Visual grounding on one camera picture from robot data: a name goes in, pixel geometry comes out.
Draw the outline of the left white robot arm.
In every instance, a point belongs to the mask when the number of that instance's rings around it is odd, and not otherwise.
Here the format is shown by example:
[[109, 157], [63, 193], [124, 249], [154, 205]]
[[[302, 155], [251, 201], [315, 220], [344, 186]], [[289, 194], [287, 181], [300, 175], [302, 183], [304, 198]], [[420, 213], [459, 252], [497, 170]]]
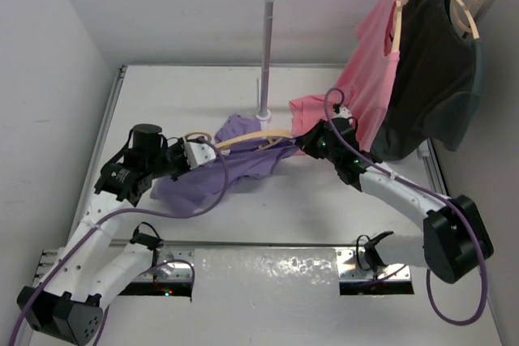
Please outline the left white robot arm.
[[121, 149], [102, 166], [84, 216], [61, 254], [37, 286], [20, 291], [11, 345], [22, 323], [72, 345], [98, 341], [110, 303], [136, 276], [155, 266], [163, 241], [135, 233], [105, 266], [103, 254], [124, 216], [142, 212], [139, 201], [154, 180], [179, 178], [194, 168], [192, 145], [186, 137], [169, 143], [156, 125], [133, 126]]

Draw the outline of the purple t shirt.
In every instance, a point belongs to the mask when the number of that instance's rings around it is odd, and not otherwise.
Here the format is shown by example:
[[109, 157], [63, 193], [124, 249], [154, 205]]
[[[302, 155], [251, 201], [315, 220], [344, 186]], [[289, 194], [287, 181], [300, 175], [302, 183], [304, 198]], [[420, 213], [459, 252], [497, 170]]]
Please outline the purple t shirt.
[[262, 138], [240, 141], [222, 152], [222, 158], [191, 170], [176, 181], [169, 177], [158, 179], [150, 198], [177, 218], [191, 218], [215, 207], [221, 192], [237, 182], [272, 175], [276, 166], [297, 150], [292, 138], [274, 145]]

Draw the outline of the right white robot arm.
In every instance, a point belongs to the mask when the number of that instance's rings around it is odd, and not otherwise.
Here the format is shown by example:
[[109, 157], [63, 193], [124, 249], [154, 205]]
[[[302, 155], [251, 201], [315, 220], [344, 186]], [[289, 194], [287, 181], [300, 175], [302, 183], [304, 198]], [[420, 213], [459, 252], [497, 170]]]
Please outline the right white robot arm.
[[369, 194], [411, 220], [421, 231], [418, 240], [386, 231], [364, 246], [358, 264], [378, 271], [390, 260], [401, 259], [402, 250], [411, 253], [416, 267], [425, 267], [442, 281], [453, 284], [494, 254], [475, 202], [467, 196], [455, 199], [425, 193], [419, 186], [396, 175], [382, 160], [358, 145], [349, 120], [336, 117], [318, 121], [306, 134], [296, 138], [299, 149], [315, 159], [329, 161], [347, 186]]

